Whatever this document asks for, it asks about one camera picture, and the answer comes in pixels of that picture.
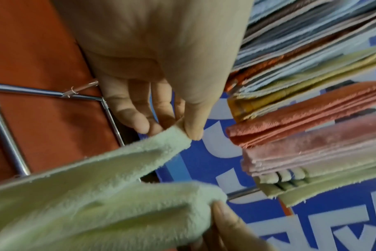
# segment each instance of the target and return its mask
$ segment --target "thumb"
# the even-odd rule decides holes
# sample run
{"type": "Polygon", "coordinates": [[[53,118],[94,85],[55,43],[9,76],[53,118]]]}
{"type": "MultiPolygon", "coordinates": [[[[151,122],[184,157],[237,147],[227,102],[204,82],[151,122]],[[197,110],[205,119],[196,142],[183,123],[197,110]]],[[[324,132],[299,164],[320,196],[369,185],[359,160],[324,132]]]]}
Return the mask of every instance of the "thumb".
{"type": "Polygon", "coordinates": [[[254,235],[250,228],[222,201],[212,206],[214,223],[229,251],[275,251],[269,243],[254,235]]]}
{"type": "Polygon", "coordinates": [[[184,129],[192,140],[203,137],[203,129],[215,102],[185,104],[184,129]]]}

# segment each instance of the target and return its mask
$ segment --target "metal frame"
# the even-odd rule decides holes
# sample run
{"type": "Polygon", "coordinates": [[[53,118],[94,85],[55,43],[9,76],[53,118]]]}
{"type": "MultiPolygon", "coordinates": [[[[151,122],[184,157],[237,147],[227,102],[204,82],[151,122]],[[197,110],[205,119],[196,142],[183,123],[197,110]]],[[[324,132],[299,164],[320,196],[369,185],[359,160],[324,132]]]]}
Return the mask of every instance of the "metal frame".
{"type": "MultiPolygon", "coordinates": [[[[20,87],[20,86],[6,85],[6,84],[0,84],[0,92],[47,96],[47,97],[54,97],[54,98],[65,97],[62,92],[58,92],[58,91],[50,91],[50,90],[45,90],[45,89],[29,88],[29,87],[20,87]]],[[[104,109],[104,113],[107,117],[109,124],[112,127],[112,131],[119,145],[120,146],[125,145],[120,135],[120,132],[115,124],[115,121],[112,118],[107,102],[105,102],[104,98],[96,97],[96,96],[89,96],[89,95],[81,95],[81,94],[75,94],[75,95],[69,96],[69,98],[81,99],[81,100],[95,100],[95,101],[100,102],[101,107],[104,109]]],[[[26,161],[24,160],[23,155],[20,152],[19,147],[16,141],[14,140],[12,133],[10,132],[7,126],[7,123],[2,115],[1,110],[0,110],[0,141],[6,151],[9,161],[14,165],[14,168],[16,169],[18,174],[20,176],[30,175],[31,174],[30,169],[26,161]]]]}

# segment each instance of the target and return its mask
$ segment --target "orange wall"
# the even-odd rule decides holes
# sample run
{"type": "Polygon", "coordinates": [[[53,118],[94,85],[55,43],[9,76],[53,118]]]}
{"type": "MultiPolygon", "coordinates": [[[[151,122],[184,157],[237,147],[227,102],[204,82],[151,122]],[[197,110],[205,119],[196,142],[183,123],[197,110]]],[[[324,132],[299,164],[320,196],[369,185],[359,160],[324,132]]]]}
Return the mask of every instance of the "orange wall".
{"type": "MultiPolygon", "coordinates": [[[[48,1],[0,1],[0,83],[65,91],[91,79],[48,1]]],[[[0,93],[0,105],[32,171],[118,147],[96,101],[0,93]]],[[[0,180],[14,175],[1,153],[0,180]]]]}

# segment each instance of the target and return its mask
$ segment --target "stack of towels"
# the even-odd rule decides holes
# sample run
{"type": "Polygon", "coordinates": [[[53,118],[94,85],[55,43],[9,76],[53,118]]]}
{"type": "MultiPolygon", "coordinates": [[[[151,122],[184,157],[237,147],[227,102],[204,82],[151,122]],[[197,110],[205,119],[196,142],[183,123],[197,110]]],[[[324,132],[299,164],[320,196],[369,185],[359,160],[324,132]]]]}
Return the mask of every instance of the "stack of towels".
{"type": "Polygon", "coordinates": [[[243,171],[286,206],[376,178],[376,81],[349,81],[376,70],[376,46],[341,53],[376,35],[376,0],[256,5],[225,86],[243,171]]]}

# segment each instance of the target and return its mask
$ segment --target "brown towel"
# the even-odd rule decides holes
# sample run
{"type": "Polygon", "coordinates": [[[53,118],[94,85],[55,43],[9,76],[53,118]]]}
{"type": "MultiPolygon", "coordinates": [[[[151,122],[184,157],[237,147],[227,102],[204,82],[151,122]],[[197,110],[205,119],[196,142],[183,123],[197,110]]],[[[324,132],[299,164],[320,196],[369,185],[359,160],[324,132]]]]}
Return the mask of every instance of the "brown towel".
{"type": "Polygon", "coordinates": [[[243,148],[263,145],[376,104],[376,81],[357,83],[226,129],[243,148]]]}

